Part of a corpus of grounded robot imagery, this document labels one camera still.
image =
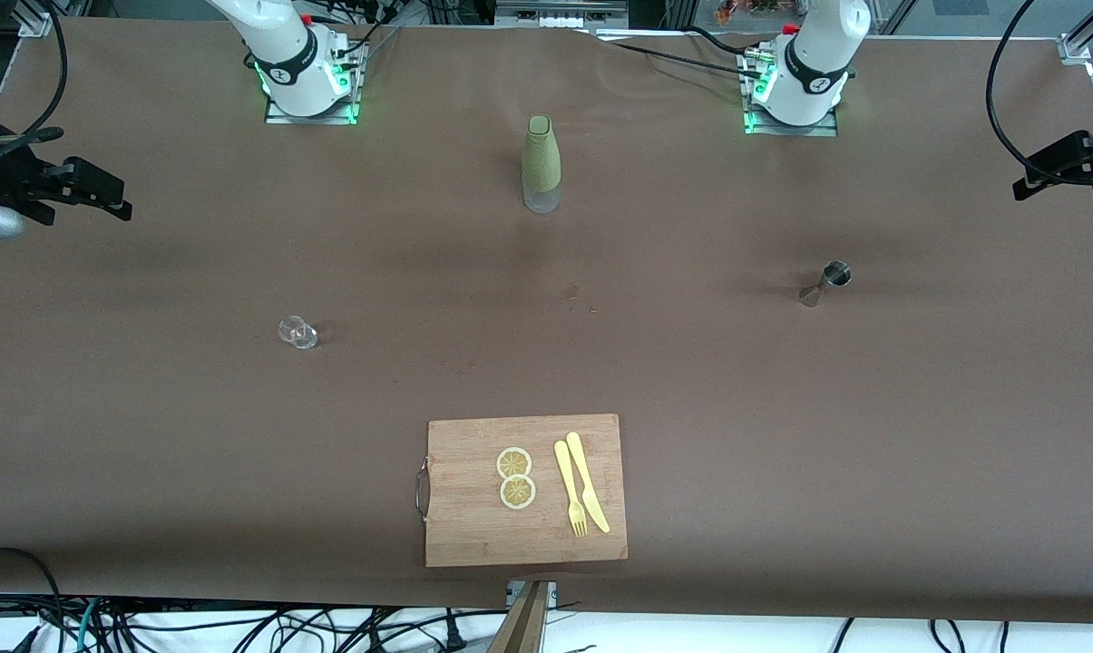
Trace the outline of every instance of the cutting board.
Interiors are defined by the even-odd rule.
[[[575,537],[554,443],[583,435],[590,479],[610,532],[587,516],[587,537]],[[498,497],[497,456],[509,446],[530,455],[533,502],[512,510]],[[533,565],[626,558],[626,513],[618,415],[551,415],[430,422],[430,503],[425,565]],[[575,491],[583,479],[574,468]]]

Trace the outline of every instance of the yellow knife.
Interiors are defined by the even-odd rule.
[[[571,447],[571,458],[578,467],[578,475],[583,476],[583,503],[587,505],[591,520],[599,525],[599,529],[608,534],[611,530],[607,517],[603,515],[603,508],[599,505],[599,498],[595,495],[595,486],[590,482],[590,470],[587,470],[587,454],[583,451],[583,439],[578,433],[572,431],[566,434],[566,444]]]

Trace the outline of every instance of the white robotic arm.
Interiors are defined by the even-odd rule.
[[[348,37],[308,24],[292,0],[207,0],[239,30],[273,103],[294,116],[328,110],[352,85],[342,65]]]
[[[865,0],[812,0],[798,34],[773,40],[775,74],[753,100],[787,125],[815,125],[839,103],[872,22]]]

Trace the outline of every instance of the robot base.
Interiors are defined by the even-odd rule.
[[[766,78],[775,74],[775,54],[771,53],[771,43],[761,43],[760,48],[749,48],[745,54],[736,56],[740,70],[754,70],[761,79],[740,78],[740,94],[743,98],[743,132],[771,133],[772,136],[836,136],[836,112],[830,108],[820,123],[797,127],[786,125],[767,113],[767,108],[753,101],[756,88],[766,83]]]
[[[349,37],[336,34],[336,48],[348,49]],[[360,119],[360,95],[365,88],[365,63],[368,61],[368,43],[361,43],[352,53],[342,58],[333,59],[332,75],[340,86],[351,88],[342,98],[336,101],[328,110],[314,116],[294,116],[278,107],[269,95],[268,86],[263,94],[269,95],[268,107],[263,109],[263,121],[268,125],[356,125]]]

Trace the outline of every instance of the bottle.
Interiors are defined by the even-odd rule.
[[[521,149],[521,195],[526,208],[545,214],[563,201],[563,160],[550,116],[532,116]]]

